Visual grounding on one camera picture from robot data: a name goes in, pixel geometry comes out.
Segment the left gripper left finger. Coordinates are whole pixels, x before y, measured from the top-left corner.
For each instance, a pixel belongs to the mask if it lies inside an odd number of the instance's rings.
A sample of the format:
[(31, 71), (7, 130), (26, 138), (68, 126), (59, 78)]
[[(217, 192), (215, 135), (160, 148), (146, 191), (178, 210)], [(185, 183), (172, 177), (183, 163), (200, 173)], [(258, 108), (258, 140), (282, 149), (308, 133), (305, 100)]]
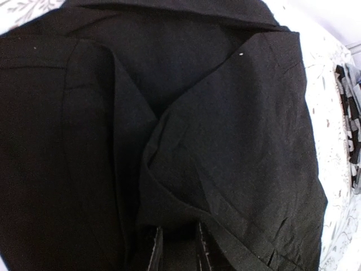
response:
[(160, 271), (163, 265), (163, 230), (157, 227), (152, 230), (150, 237), (150, 256), (147, 271)]

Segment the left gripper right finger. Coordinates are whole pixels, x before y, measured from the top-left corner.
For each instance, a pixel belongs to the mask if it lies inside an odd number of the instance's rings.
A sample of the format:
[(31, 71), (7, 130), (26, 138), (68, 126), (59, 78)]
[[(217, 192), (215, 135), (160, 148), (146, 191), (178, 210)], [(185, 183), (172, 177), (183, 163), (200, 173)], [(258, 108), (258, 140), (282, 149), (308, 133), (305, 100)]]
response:
[(211, 271), (212, 261), (210, 259), (210, 234), (207, 228), (198, 223), (196, 226), (196, 258), (197, 258), (197, 270)]

